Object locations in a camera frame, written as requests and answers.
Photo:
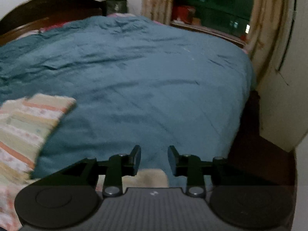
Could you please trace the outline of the patterned striped pajama garment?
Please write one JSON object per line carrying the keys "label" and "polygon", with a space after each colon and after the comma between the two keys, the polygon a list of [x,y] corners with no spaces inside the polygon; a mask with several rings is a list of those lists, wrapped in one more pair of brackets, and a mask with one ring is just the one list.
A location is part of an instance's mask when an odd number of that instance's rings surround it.
{"label": "patterned striped pajama garment", "polygon": [[74,98],[35,94],[1,105],[1,228],[19,230],[17,193],[31,182],[38,155]]}

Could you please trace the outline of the teal blue bed blanket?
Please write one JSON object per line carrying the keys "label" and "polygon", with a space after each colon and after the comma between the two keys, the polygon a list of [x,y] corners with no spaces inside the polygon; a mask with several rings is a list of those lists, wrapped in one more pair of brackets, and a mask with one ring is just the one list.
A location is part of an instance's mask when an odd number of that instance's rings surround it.
{"label": "teal blue bed blanket", "polygon": [[255,84],[236,45],[144,17],[91,17],[1,47],[1,101],[36,93],[77,101],[34,177],[141,146],[141,168],[171,173],[170,145],[225,157]]}

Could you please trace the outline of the white cabinet door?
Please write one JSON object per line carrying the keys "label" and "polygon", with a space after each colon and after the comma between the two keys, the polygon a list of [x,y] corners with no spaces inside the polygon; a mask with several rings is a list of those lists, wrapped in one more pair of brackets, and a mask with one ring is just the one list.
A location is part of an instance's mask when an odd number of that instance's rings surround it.
{"label": "white cabinet door", "polygon": [[289,0],[282,49],[258,86],[260,135],[289,152],[307,135],[307,0]]}

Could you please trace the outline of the beige floral right curtain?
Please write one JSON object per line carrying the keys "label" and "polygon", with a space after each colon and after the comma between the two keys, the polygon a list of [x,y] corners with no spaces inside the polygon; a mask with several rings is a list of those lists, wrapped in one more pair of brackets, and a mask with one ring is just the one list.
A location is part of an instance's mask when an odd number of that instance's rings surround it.
{"label": "beige floral right curtain", "polygon": [[245,50],[260,79],[270,63],[288,0],[254,0]]}

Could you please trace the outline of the beige floral curtain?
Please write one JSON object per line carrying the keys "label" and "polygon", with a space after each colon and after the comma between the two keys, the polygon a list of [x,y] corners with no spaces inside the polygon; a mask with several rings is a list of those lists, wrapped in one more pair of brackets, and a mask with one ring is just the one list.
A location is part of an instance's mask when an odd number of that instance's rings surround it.
{"label": "beige floral curtain", "polygon": [[162,24],[171,22],[173,0],[142,0],[141,15]]}
{"label": "beige floral curtain", "polygon": [[245,50],[260,79],[270,63],[288,0],[254,0]]}

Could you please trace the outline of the red box on sill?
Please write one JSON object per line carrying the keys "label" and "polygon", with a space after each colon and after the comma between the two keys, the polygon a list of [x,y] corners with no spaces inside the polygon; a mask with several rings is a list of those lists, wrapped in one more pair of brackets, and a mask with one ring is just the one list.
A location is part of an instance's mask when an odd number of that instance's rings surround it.
{"label": "red box on sill", "polygon": [[191,6],[174,6],[172,10],[172,21],[181,21],[185,24],[192,24],[195,15],[195,8]]}

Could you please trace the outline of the pink red pillow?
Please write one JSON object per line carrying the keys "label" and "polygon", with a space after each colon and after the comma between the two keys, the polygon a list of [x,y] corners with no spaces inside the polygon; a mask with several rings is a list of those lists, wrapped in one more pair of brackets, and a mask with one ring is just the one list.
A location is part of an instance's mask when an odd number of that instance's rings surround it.
{"label": "pink red pillow", "polygon": [[61,27],[63,27],[66,24],[67,24],[67,22],[57,23],[57,24],[54,24],[52,26],[43,27],[43,28],[36,29],[36,30],[30,30],[30,31],[28,31],[26,33],[23,33],[21,36],[17,37],[17,39],[21,39],[21,38],[24,38],[24,37],[27,37],[27,36],[30,36],[30,35],[44,33],[44,32],[47,32],[49,30],[52,30],[52,29],[61,28]]}

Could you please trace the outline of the dark framed picture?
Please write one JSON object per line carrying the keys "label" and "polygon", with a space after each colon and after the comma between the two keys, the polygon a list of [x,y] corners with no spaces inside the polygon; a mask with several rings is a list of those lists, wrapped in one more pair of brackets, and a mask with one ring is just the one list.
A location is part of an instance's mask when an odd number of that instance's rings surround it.
{"label": "dark framed picture", "polygon": [[127,0],[106,0],[106,14],[125,14],[128,12]]}

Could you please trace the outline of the dark night window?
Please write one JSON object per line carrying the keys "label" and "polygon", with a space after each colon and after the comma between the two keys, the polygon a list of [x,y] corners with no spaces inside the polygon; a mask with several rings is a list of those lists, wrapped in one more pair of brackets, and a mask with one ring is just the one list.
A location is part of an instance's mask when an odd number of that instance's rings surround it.
{"label": "dark night window", "polygon": [[201,26],[245,40],[250,29],[254,0],[173,0],[175,7],[188,6]]}

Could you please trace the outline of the dark wooden headboard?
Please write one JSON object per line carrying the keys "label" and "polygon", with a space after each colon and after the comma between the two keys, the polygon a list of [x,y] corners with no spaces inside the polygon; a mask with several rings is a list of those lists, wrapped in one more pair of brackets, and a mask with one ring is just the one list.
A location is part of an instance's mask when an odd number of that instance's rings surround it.
{"label": "dark wooden headboard", "polygon": [[1,46],[31,30],[105,15],[105,3],[96,0],[30,0],[1,19]]}

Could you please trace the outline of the beige floral left curtain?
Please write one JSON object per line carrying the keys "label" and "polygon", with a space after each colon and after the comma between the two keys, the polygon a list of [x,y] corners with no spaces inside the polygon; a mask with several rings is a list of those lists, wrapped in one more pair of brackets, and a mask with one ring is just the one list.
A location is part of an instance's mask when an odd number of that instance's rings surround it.
{"label": "beige floral left curtain", "polygon": [[141,15],[162,24],[171,22],[173,0],[142,0]]}

